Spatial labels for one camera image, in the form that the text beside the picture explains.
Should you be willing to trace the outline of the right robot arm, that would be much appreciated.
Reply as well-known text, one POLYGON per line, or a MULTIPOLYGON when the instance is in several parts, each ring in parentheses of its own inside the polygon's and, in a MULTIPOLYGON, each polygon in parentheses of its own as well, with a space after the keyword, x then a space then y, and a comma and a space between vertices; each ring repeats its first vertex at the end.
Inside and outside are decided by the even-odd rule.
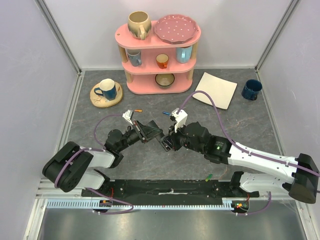
POLYGON ((253 169, 274 179, 254 180, 248 183, 244 175, 229 184, 229 191, 235 197, 245 192, 265 191, 266 187, 275 185, 288 195, 306 204, 315 204, 318 191, 320 171, 312 157, 300 153, 298 157, 281 156, 249 148, 231 139, 210 134, 199 122, 192 122, 178 129, 174 126, 162 138, 167 149, 178 151, 184 147, 200 153, 205 159, 215 164, 241 166, 253 169))

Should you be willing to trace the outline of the black remote control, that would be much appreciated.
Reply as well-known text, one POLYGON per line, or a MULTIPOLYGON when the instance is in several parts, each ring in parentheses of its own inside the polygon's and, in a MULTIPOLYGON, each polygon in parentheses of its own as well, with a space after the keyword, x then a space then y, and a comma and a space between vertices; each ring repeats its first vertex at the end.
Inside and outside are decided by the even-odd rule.
POLYGON ((169 139, 169 136, 164 134, 164 131, 159 128, 154 120, 148 122, 146 126, 149 128, 149 132, 147 134, 148 140, 156 139, 166 152, 172 149, 173 144, 169 139))

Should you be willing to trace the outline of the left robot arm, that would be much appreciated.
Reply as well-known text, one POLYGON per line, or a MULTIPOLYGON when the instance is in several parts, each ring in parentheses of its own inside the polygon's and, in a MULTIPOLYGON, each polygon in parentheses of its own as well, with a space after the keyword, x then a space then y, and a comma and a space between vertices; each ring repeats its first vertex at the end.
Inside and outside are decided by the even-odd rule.
POLYGON ((135 120, 124 133, 111 130, 103 149, 85 148, 69 141, 44 165, 42 175, 68 193, 81 183, 88 168, 100 163, 106 164, 105 168, 115 168, 123 159, 123 150, 137 142, 160 141, 163 136, 163 130, 153 120, 146 125, 135 120))

